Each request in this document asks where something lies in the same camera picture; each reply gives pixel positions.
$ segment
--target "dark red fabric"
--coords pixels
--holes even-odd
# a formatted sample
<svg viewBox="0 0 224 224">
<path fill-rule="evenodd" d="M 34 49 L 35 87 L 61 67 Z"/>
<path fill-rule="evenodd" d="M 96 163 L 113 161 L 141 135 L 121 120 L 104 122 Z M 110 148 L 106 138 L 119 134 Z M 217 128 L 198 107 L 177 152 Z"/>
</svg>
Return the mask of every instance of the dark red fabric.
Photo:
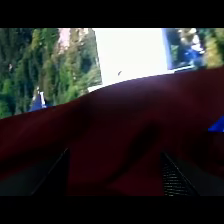
<svg viewBox="0 0 224 224">
<path fill-rule="evenodd" d="M 0 178 L 69 148 L 68 195 L 163 195 L 161 151 L 224 177 L 223 114 L 224 68 L 108 86 L 0 120 Z"/>
</svg>

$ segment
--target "black mesh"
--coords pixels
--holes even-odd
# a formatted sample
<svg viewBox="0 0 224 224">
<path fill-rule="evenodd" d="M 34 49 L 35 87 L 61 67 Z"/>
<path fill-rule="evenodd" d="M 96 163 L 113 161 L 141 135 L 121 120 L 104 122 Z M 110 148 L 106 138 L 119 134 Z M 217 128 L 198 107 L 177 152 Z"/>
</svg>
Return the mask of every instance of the black mesh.
<svg viewBox="0 0 224 224">
<path fill-rule="evenodd" d="M 165 196 L 199 196 L 189 180 L 166 153 L 162 153 L 161 160 Z"/>
</svg>

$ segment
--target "maroon cloth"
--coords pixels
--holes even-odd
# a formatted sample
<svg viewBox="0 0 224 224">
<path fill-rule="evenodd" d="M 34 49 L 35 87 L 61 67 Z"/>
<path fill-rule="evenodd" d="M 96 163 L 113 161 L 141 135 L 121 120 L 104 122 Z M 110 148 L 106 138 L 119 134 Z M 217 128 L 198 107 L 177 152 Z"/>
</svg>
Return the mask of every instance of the maroon cloth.
<svg viewBox="0 0 224 224">
<path fill-rule="evenodd" d="M 65 148 L 68 195 L 163 195 L 161 151 L 224 178 L 223 114 L 224 68 L 111 85 L 0 120 L 0 179 Z"/>
</svg>

